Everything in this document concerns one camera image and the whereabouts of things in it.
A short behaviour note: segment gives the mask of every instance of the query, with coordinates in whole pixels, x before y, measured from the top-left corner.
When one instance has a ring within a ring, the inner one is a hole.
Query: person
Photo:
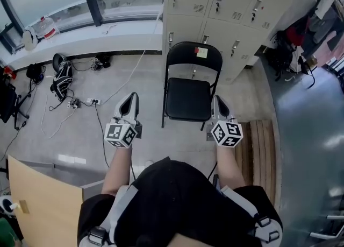
[[[131,149],[117,149],[102,193],[83,202],[78,246],[88,246],[83,242],[91,229],[102,224],[120,187],[129,184],[131,154]],[[232,149],[218,146],[217,162],[221,188],[233,189],[282,227],[263,188],[245,185]],[[118,219],[112,239],[118,247],[261,246],[252,235],[256,220],[187,163],[162,159],[144,169],[131,186],[138,191]]]

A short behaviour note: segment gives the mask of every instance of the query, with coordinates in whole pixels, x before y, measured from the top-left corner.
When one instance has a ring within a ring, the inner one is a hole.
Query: gray floor
[[[338,79],[317,68],[290,82],[275,82],[275,72],[264,64],[273,94],[282,148],[283,221],[281,246],[312,246],[320,241],[310,232],[330,227],[328,214],[340,214],[344,193],[344,97]]]
[[[82,101],[88,97],[105,101],[130,75],[139,59],[138,55],[123,55],[113,57],[112,66],[99,72],[88,70],[74,72],[71,89],[75,96]],[[77,65],[79,69],[86,69],[90,63]],[[142,139],[136,139],[133,144],[133,166],[139,173],[148,160],[158,161],[166,156],[185,161],[208,175],[215,162],[214,142],[206,142],[205,131],[200,131],[199,123],[171,121],[166,118],[166,126],[161,126],[161,110],[163,98],[162,56],[147,55],[133,74],[130,82],[106,104],[98,108],[102,126],[113,116],[114,106],[126,94],[136,91],[140,97],[139,121],[143,124]],[[257,85],[264,79],[265,74],[253,75],[252,70],[243,70],[230,86],[218,86],[217,94],[229,101],[239,121],[267,118],[271,110],[266,106],[266,99],[271,99],[269,89],[257,94]],[[58,99],[50,92],[53,79],[53,69],[47,66],[45,79],[39,85],[35,94],[30,119],[17,139],[10,146],[7,154],[15,158],[30,161],[56,163],[105,173],[107,166],[104,162],[102,150],[102,134],[94,107],[83,106],[67,119],[60,131],[52,138],[45,139],[41,131],[41,120],[44,113],[46,97],[47,108],[57,105]],[[26,72],[18,73],[15,80],[17,92],[27,91],[28,79]],[[23,109],[26,111],[33,97]],[[67,102],[54,111],[46,111],[43,129],[47,136],[58,128],[60,122],[73,112],[67,108]],[[16,135],[13,128],[13,118],[8,123],[0,122],[0,154],[4,154],[11,139]],[[114,148],[105,143],[108,162],[111,161]],[[2,188],[6,187],[0,174]]]

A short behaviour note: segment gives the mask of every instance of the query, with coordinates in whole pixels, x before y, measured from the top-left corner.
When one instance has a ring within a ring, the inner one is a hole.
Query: water bottle
[[[40,34],[44,36],[45,39],[49,39],[52,36],[60,33],[54,20],[50,17],[41,17],[39,23]]]

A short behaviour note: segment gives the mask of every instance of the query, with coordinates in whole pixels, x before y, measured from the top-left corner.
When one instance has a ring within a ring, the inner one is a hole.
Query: wooden table
[[[48,177],[9,156],[9,178],[14,203],[25,200],[28,213],[15,209],[18,223],[31,247],[76,247],[77,224],[85,187]]]

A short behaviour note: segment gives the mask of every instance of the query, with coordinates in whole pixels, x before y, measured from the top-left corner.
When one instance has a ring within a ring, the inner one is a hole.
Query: buckle
[[[278,231],[273,231],[269,233],[269,242],[276,241],[280,238],[280,233]]]
[[[97,246],[103,246],[105,238],[106,230],[100,226],[92,228],[88,233],[88,241]]]
[[[256,222],[258,223],[258,225],[262,228],[266,227],[267,225],[270,225],[271,223],[271,219],[268,218],[267,216],[260,217],[259,214],[256,214],[254,218],[256,219]]]

